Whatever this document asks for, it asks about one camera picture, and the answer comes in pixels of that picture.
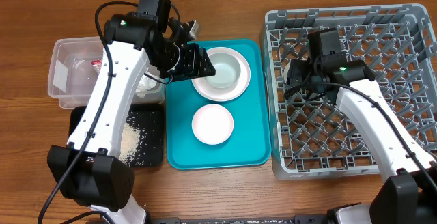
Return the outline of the cream plastic cup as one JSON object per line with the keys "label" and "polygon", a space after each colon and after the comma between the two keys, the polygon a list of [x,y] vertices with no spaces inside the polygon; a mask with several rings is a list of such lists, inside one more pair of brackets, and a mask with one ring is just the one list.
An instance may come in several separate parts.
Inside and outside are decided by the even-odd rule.
{"label": "cream plastic cup", "polygon": [[288,62],[285,67],[283,68],[283,81],[287,85],[289,83],[288,81],[288,72],[290,69],[290,62]]}

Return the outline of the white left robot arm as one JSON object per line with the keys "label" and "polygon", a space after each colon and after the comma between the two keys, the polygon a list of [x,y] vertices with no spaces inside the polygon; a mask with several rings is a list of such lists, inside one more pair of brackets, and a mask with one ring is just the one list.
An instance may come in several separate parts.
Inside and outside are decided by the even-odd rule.
{"label": "white left robot arm", "polygon": [[104,53],[93,92],[67,143],[48,152],[54,192],[108,223],[149,220],[132,196],[134,171],[119,158],[126,118],[147,69],[155,66],[166,84],[216,73],[195,43],[197,23],[171,17],[174,10],[170,0],[139,0],[133,11],[96,27]]}

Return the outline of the small pink-white dish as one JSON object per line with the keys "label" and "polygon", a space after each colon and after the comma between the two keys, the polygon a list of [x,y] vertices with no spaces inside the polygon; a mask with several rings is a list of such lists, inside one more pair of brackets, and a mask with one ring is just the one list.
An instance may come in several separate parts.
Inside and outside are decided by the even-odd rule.
{"label": "small pink-white dish", "polygon": [[194,136],[206,145],[219,145],[230,138],[234,130],[232,114],[219,104],[199,108],[191,123]]}

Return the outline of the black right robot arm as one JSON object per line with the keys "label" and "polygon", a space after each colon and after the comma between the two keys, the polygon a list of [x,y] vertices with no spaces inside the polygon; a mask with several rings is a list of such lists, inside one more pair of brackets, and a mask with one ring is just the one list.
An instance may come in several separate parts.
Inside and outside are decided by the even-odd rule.
{"label": "black right robot arm", "polygon": [[310,33],[307,45],[308,59],[290,64],[284,97],[302,89],[328,97],[360,133],[384,182],[370,204],[333,208],[326,223],[435,223],[436,159],[397,118],[367,64],[347,60],[336,29]]}

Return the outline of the grey-white bowl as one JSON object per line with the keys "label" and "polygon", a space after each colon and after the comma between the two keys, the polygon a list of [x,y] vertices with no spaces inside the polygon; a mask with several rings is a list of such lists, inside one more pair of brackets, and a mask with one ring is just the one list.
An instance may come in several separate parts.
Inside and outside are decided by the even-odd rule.
{"label": "grey-white bowl", "polygon": [[232,55],[215,53],[210,56],[210,61],[216,70],[216,74],[205,78],[209,85],[217,89],[225,89],[231,87],[239,79],[240,64]]}

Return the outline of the white tissue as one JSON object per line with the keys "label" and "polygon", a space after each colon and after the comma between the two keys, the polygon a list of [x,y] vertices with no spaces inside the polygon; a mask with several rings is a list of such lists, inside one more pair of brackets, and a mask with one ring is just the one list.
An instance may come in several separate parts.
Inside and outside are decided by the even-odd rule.
{"label": "white tissue", "polygon": [[140,98],[144,98],[145,95],[149,91],[153,90],[157,85],[158,83],[155,80],[143,75],[137,85],[136,95],[138,95]]}

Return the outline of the red snack wrapper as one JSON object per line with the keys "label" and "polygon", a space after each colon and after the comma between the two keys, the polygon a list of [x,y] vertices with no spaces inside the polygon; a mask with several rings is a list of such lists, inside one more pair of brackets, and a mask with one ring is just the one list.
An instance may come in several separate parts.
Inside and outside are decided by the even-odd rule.
{"label": "red snack wrapper", "polygon": [[95,72],[97,74],[100,73],[101,67],[102,67],[102,60],[98,59],[98,60],[94,60],[91,62],[92,68],[95,70]]}

